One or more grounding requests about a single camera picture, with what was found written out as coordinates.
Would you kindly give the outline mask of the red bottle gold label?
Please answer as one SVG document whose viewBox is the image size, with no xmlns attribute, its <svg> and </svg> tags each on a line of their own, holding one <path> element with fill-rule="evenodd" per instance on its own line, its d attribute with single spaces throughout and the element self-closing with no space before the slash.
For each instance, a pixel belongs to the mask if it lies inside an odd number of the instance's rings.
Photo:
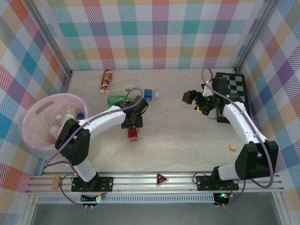
<svg viewBox="0 0 300 225">
<path fill-rule="evenodd" d="M 139 128 L 131 127 L 127 129 L 127 138 L 130 142 L 139 140 Z"/>
</svg>

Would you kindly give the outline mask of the green plastic bottle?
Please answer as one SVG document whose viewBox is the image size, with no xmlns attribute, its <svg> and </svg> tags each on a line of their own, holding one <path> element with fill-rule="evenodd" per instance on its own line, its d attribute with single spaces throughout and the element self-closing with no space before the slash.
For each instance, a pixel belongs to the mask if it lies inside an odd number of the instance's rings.
<svg viewBox="0 0 300 225">
<path fill-rule="evenodd" d="M 133 98 L 132 97 L 126 97 L 125 95 L 121 95 L 121 96 L 109 96 L 107 98 L 107 104 L 109 106 L 113 106 L 115 103 L 117 102 L 130 102 L 132 101 Z"/>
</svg>

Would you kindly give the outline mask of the translucent pink bin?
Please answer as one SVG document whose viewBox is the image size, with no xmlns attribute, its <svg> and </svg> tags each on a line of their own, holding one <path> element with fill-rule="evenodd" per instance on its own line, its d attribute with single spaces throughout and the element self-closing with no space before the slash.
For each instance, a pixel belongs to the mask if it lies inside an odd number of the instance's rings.
<svg viewBox="0 0 300 225">
<path fill-rule="evenodd" d="M 21 116 L 19 131 L 25 145 L 38 157 L 49 159 L 56 153 L 57 138 L 50 134 L 50 128 L 60 126 L 60 132 L 67 121 L 68 106 L 75 108 L 77 114 L 83 113 L 84 118 L 92 115 L 90 106 L 79 96 L 60 93 L 45 97 L 31 107 Z"/>
</svg>

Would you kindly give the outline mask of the clear bottle blue label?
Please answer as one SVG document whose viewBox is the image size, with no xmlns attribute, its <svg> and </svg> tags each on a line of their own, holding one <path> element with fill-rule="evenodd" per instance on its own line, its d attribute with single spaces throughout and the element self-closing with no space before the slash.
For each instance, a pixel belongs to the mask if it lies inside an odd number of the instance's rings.
<svg viewBox="0 0 300 225">
<path fill-rule="evenodd" d="M 154 91 L 153 89 L 144 89 L 143 98 L 145 100 L 154 100 L 159 98 L 159 92 Z"/>
</svg>

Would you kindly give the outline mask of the black white checkerboard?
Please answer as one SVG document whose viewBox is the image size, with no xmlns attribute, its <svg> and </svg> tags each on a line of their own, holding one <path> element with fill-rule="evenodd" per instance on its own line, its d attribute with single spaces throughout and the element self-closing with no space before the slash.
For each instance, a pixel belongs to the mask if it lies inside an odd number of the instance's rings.
<svg viewBox="0 0 300 225">
<path fill-rule="evenodd" d="M 217 72 L 213 78 L 212 85 L 214 90 L 217 90 L 223 95 L 227 95 L 228 98 L 232 98 L 232 101 L 241 100 L 248 115 L 251 116 L 246 82 L 243 74 Z"/>
</svg>

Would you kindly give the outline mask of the brown bottle with cream cap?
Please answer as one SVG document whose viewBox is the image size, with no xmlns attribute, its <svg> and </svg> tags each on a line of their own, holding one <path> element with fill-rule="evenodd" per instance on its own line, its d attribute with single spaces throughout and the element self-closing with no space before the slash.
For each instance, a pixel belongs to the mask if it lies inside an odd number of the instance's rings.
<svg viewBox="0 0 300 225">
<path fill-rule="evenodd" d="M 99 90 L 99 92 L 101 94 L 106 93 L 106 90 L 107 90 L 108 86 L 110 85 L 112 77 L 113 77 L 113 73 L 112 73 L 111 70 L 105 70 L 103 72 L 102 80 L 101 80 L 101 87 L 100 87 L 100 90 Z"/>
</svg>

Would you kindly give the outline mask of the black controller board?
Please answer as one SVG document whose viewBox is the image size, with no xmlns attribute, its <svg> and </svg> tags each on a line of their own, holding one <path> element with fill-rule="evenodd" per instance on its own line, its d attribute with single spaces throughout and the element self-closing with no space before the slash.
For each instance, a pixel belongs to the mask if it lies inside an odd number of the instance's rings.
<svg viewBox="0 0 300 225">
<path fill-rule="evenodd" d="M 80 203 L 87 209 L 90 207 L 93 209 L 98 204 L 100 204 L 105 199 L 104 194 L 98 194 L 96 196 L 90 196 L 90 195 L 81 195 Z"/>
<path fill-rule="evenodd" d="M 214 205 L 217 207 L 227 205 L 231 198 L 231 193 L 214 193 Z"/>
</svg>

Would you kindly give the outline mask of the aluminium mounting rail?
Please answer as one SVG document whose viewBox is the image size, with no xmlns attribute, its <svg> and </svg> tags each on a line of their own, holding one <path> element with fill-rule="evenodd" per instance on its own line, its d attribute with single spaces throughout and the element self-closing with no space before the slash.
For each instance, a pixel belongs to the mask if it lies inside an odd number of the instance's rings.
<svg viewBox="0 0 300 225">
<path fill-rule="evenodd" d="M 100 176 L 113 177 L 113 188 L 109 194 L 181 194 L 196 193 L 196 184 L 192 182 L 193 172 L 167 172 L 164 173 L 168 180 L 156 185 L 156 173 L 102 173 Z M 26 194 L 61 194 L 59 188 L 52 189 L 54 173 L 43 176 L 32 176 Z M 71 192 L 71 178 L 63 181 L 63 190 L 66 194 L 90 194 L 91 192 Z M 261 188 L 252 181 L 246 181 L 244 192 L 282 192 L 284 186 L 278 174 L 275 174 L 270 188 Z"/>
</svg>

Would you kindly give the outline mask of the aluminium frame post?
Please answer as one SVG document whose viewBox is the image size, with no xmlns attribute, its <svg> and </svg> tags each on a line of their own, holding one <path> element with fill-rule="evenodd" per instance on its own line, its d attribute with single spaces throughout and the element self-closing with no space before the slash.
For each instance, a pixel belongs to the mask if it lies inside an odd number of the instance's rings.
<svg viewBox="0 0 300 225">
<path fill-rule="evenodd" d="M 245 38 L 233 64 L 235 73 L 241 73 L 242 67 L 262 35 L 279 2 L 280 0 L 257 0 L 249 21 L 246 24 Z"/>
<path fill-rule="evenodd" d="M 53 51 L 54 55 L 56 56 L 58 62 L 62 66 L 63 70 L 67 73 L 70 77 L 72 75 L 72 70 L 70 69 L 65 57 L 63 56 L 62 52 L 60 51 L 59 46 L 57 45 L 52 33 L 50 32 L 46 22 L 42 18 L 38 8 L 36 7 L 33 0 L 23 0 L 24 3 L 28 5 L 29 10 L 34 17 L 34 20 L 37 23 L 37 26 L 41 30 L 42 35 L 44 36 L 46 42 L 49 44 L 51 50 Z"/>
</svg>

